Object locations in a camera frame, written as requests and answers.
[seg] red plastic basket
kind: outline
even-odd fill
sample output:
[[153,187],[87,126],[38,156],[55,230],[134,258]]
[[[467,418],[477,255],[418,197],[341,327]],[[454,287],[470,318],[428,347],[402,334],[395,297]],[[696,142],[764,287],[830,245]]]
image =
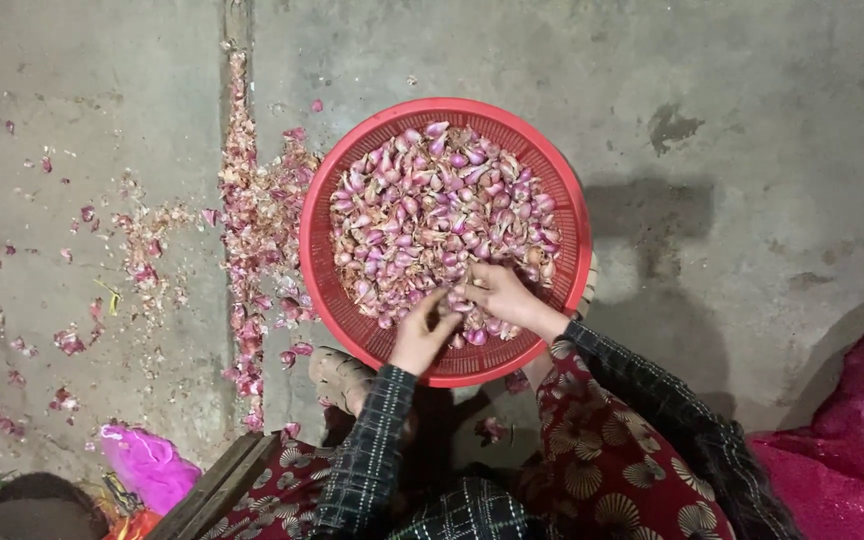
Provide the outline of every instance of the red plastic basket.
[[[322,161],[305,199],[298,236],[302,276],[322,322],[350,353],[375,369],[387,362],[396,329],[381,329],[375,319],[359,313],[339,283],[332,262],[330,196],[342,171],[365,153],[406,128],[441,120],[471,126],[515,153],[521,164],[542,178],[543,191],[555,199],[561,254],[552,287],[543,290],[542,300],[558,311],[574,311],[589,274],[593,240],[582,188],[559,151],[535,128],[506,110],[469,99],[425,98],[386,108],[349,131]],[[430,387],[479,385],[519,369],[545,347],[538,336],[523,330],[509,341],[490,337],[480,347],[446,348],[423,381]]]

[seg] hand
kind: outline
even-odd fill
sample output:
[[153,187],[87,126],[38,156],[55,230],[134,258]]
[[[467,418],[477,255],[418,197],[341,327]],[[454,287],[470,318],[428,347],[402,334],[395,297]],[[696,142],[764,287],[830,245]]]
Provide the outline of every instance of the hand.
[[474,283],[481,286],[458,285],[456,292],[492,315],[529,329],[550,343],[566,331],[569,317],[533,296],[511,268],[477,263],[469,267],[469,272]]
[[434,328],[429,327],[429,316],[436,313],[436,305],[447,293],[449,289],[437,289],[398,323],[398,336],[389,357],[391,365],[416,377],[426,373],[455,327],[462,322],[461,313],[449,313],[439,319]]

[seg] woman's left hand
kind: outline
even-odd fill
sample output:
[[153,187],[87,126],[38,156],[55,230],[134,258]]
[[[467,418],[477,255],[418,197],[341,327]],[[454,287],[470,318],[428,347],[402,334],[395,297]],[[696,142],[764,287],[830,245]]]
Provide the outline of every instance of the woman's left hand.
[[429,327],[429,317],[448,293],[449,289],[445,288],[434,291],[398,323],[398,336],[389,357],[391,365],[420,377],[435,362],[439,350],[462,322],[461,313],[449,313],[439,319],[434,328]]

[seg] pink sack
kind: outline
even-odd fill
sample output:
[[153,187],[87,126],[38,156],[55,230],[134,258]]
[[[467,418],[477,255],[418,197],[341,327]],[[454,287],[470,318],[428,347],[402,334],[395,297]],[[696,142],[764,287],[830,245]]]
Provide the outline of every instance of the pink sack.
[[172,442],[144,429],[107,423],[101,436],[102,452],[119,481],[160,516],[186,497],[202,475]]

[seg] sleeve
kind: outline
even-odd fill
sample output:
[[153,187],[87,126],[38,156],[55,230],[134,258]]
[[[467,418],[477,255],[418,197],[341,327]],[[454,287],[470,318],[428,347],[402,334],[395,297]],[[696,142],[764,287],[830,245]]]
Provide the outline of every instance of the sleeve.
[[652,424],[712,485],[737,538],[802,538],[738,422],[715,414],[678,377],[576,321],[561,338],[575,344],[602,387]]
[[378,370],[318,499],[313,538],[372,537],[390,525],[384,514],[397,487],[400,439],[417,380],[395,366]]

